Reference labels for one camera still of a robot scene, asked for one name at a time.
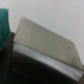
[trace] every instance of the gray panel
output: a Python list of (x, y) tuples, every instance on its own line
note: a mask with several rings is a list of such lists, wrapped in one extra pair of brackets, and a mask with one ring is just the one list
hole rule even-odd
[(73, 42), (26, 18), (22, 18), (14, 41), (74, 67), (83, 69)]

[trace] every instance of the black object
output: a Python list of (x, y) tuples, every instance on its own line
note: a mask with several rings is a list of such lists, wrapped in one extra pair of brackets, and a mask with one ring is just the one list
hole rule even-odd
[(49, 67), (40, 67), (40, 64), (38, 66), (40, 67), (41, 74), (46, 74), (46, 76), (42, 77), (47, 80), (40, 80), (37, 77), (32, 77), (32, 74), (30, 73), (29, 76), (25, 76), (24, 74), (11, 71), (10, 68), (10, 59), (12, 56), (12, 46), (13, 46), (13, 38), (14, 33), (11, 34), (11, 37), (7, 40), (6, 44), (4, 45), (2, 51), (0, 52), (0, 84), (77, 84), (75, 81), (67, 78), (63, 74), (60, 74), (59, 72), (54, 72), (54, 70), (50, 69)]

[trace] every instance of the gray surface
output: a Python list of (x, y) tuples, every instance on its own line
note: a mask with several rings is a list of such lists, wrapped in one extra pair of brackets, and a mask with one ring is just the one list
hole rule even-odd
[(83, 69), (73, 42), (22, 18), (14, 41)]

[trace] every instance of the white wall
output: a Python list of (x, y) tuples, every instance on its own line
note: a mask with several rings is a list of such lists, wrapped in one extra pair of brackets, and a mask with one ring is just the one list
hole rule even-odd
[(16, 32), (22, 17), (73, 41), (84, 64), (84, 0), (0, 0)]

